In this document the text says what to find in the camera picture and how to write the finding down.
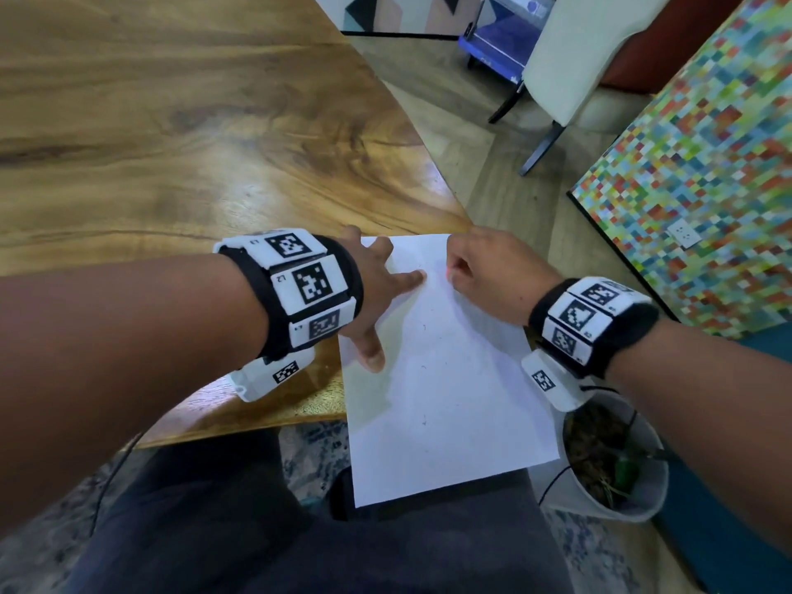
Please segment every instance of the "electrical outlet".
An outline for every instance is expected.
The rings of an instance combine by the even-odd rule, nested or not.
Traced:
[[[683,249],[687,250],[693,245],[701,241],[701,236],[698,235],[695,229],[684,219],[679,219],[673,225],[668,227],[670,233]]]

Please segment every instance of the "wall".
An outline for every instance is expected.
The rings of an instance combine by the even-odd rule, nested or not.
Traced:
[[[573,188],[690,325],[792,318],[792,0],[746,0]],[[685,219],[703,238],[681,249]]]

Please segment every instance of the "patterned rug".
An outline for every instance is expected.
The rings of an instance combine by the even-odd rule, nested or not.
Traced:
[[[300,499],[324,496],[349,466],[346,423],[304,424],[280,430],[283,472]],[[135,451],[111,484],[106,511],[153,454]],[[97,495],[113,464],[83,480],[68,496],[0,542],[0,594],[58,591],[88,540]],[[597,519],[544,513],[566,557],[575,591],[620,594],[646,590],[627,566],[619,542]]]

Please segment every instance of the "chair leg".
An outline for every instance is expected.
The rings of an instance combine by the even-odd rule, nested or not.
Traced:
[[[517,104],[517,100],[523,97],[524,93],[525,84],[520,81],[520,83],[517,84],[517,87],[514,89],[514,92],[508,98],[506,98],[506,101],[500,105],[499,109],[495,110],[495,114],[490,116],[490,119],[487,122],[490,125],[497,123],[507,112],[510,111],[510,109],[514,108],[514,105]]]
[[[525,161],[523,168],[520,169],[521,177],[525,177],[528,171],[534,168],[534,165],[542,159],[542,156],[547,153],[549,147],[555,143],[555,140],[557,140],[564,132],[564,129],[566,129],[566,127],[563,127],[560,125],[560,123],[553,121],[553,126],[550,127],[549,131],[547,131],[547,134],[540,141],[540,144],[536,147],[530,158]]]

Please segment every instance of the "wood grain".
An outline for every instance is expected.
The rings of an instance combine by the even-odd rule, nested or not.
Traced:
[[[314,0],[0,0],[0,47],[0,275],[208,252],[277,226],[470,224]],[[343,414],[330,340],[257,403],[203,388],[144,445]]]

